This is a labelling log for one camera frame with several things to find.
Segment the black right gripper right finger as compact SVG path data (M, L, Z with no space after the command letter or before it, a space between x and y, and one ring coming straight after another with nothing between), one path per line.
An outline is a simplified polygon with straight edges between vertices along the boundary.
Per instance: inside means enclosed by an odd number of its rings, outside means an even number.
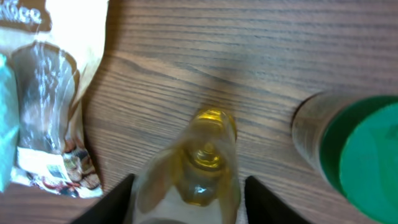
M249 224L310 224L254 176L245 180L244 203Z

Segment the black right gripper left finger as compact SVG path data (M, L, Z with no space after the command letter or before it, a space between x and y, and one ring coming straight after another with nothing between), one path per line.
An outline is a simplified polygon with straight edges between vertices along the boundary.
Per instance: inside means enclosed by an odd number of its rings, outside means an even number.
M122 224L131 200L131 189L136 176L129 174L107 195L100 199L71 224Z

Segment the yellow liquid glass bottle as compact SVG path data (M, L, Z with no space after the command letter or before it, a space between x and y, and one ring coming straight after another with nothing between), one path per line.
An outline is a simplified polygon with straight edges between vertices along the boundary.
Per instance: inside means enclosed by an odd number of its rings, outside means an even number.
M200 110L134 179L124 223L235 223L241 190L231 114Z

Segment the green white yogurt cup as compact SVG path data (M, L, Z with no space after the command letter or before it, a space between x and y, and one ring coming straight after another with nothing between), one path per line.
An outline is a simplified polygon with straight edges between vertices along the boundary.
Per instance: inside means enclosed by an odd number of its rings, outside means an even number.
M299 154L350 204L397 223L397 96L319 93L291 130Z

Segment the teal snack packet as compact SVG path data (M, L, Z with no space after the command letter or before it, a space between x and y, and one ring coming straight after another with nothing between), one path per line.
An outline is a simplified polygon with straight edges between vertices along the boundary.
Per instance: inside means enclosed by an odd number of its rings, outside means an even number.
M1 54L1 193L7 189L19 137L19 103L16 77Z

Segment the brown white snack bag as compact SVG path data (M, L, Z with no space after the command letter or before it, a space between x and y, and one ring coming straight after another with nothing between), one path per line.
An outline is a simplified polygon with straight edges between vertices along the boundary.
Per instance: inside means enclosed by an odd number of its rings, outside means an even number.
M104 54L108 0L2 0L1 55L14 73L19 122L6 179L100 197L81 100Z

